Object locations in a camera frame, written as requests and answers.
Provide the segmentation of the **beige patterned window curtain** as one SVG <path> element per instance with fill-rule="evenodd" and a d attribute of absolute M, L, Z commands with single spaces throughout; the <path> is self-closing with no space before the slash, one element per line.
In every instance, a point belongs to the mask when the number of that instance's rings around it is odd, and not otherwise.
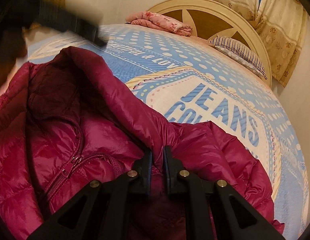
<path fill-rule="evenodd" d="M 240 14 L 261 38 L 272 76 L 286 87 L 299 60 L 308 13 L 298 0 L 213 0 Z"/>

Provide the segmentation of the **blue pink jeans-print blanket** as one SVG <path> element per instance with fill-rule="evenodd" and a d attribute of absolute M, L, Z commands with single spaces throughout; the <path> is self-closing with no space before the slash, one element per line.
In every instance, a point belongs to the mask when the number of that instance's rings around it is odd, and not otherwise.
<path fill-rule="evenodd" d="M 167 120 L 212 121 L 261 161 L 272 184 L 275 218 L 284 237 L 306 229 L 308 177 L 293 126 L 271 89 L 255 74 L 194 38 L 130 24 L 104 25 L 104 49 L 71 33 L 30 46 L 33 63 L 74 46 L 102 56 L 113 74 Z"/>

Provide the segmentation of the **striped pillow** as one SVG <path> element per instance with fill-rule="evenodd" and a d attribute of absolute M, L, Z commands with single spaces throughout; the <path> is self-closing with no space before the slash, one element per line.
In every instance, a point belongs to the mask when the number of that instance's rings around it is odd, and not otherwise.
<path fill-rule="evenodd" d="M 209 45 L 245 66 L 259 78 L 268 79 L 264 65 L 258 55 L 242 42 L 226 36 L 216 36 L 209 41 Z"/>

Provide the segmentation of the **magenta puffer jacket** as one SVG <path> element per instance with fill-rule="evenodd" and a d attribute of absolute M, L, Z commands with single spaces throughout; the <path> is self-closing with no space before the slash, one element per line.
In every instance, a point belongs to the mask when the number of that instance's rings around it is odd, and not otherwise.
<path fill-rule="evenodd" d="M 282 234 L 262 164 L 211 121 L 170 122 L 92 51 L 69 47 L 25 63 L 0 96 L 0 239 L 29 239 L 92 180 L 106 183 L 152 152 L 149 202 L 126 239 L 186 239 L 182 205 L 166 192 L 163 149 L 203 180 L 230 184 Z"/>

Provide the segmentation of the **folded pink floral cloth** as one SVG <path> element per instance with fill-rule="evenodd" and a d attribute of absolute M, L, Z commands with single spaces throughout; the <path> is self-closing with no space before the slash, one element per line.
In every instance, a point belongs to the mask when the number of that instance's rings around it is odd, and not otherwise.
<path fill-rule="evenodd" d="M 130 14 L 126 17 L 126 22 L 132 25 L 139 25 L 177 34 L 180 36 L 191 36 L 192 28 L 174 18 L 150 11 L 141 11 Z"/>

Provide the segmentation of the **cream round wooden headboard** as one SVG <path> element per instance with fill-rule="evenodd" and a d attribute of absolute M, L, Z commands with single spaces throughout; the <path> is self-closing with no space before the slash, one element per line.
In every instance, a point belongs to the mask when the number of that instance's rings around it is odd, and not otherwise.
<path fill-rule="evenodd" d="M 237 12 L 213 0 L 168 0 L 148 10 L 190 25 L 194 37 L 210 40 L 216 36 L 227 36 L 242 42 L 260 58 L 267 75 L 265 83 L 271 87 L 267 50 L 251 24 Z"/>

